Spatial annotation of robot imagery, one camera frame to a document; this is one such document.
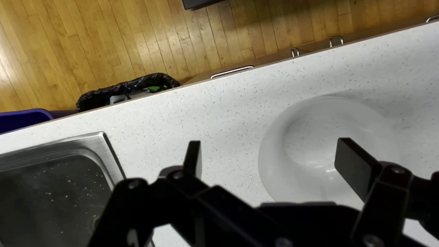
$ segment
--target sink basin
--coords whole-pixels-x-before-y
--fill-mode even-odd
[[[104,134],[0,156],[0,247],[85,247],[123,178]]]

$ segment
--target integrated sink bowl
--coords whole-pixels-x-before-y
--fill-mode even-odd
[[[123,178],[104,134],[0,156],[0,247],[85,247]]]

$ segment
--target black object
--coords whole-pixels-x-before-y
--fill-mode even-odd
[[[199,180],[200,143],[191,142],[184,167],[162,171],[148,186],[119,183],[89,247],[137,247],[154,228],[170,224],[191,246],[423,246],[402,235],[405,219],[438,238],[438,174],[432,180],[377,163],[350,139],[340,139],[336,169],[365,202],[357,212],[335,204],[268,204],[257,209],[221,187]]]
[[[218,2],[221,0],[182,0],[182,6],[185,10],[198,10]]]
[[[176,82],[167,75],[148,75],[144,78],[134,79],[132,82],[121,83],[118,86],[86,93],[81,95],[81,98],[78,99],[77,109],[78,112],[86,112],[110,105],[111,97],[133,95],[140,93],[154,94],[176,87],[180,87],[178,82]]]

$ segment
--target speckled countertop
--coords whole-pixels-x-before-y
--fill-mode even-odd
[[[3,135],[0,154],[103,131],[125,174],[152,182],[202,141],[203,180],[258,205],[272,201],[258,175],[272,121],[300,101],[342,94],[377,109],[398,134],[402,165],[428,178],[439,171],[438,56],[439,24],[424,25]],[[184,245],[169,228],[155,242]]]

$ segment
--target sink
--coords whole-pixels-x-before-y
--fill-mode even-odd
[[[0,247],[85,247],[123,179],[104,134],[0,156]]]

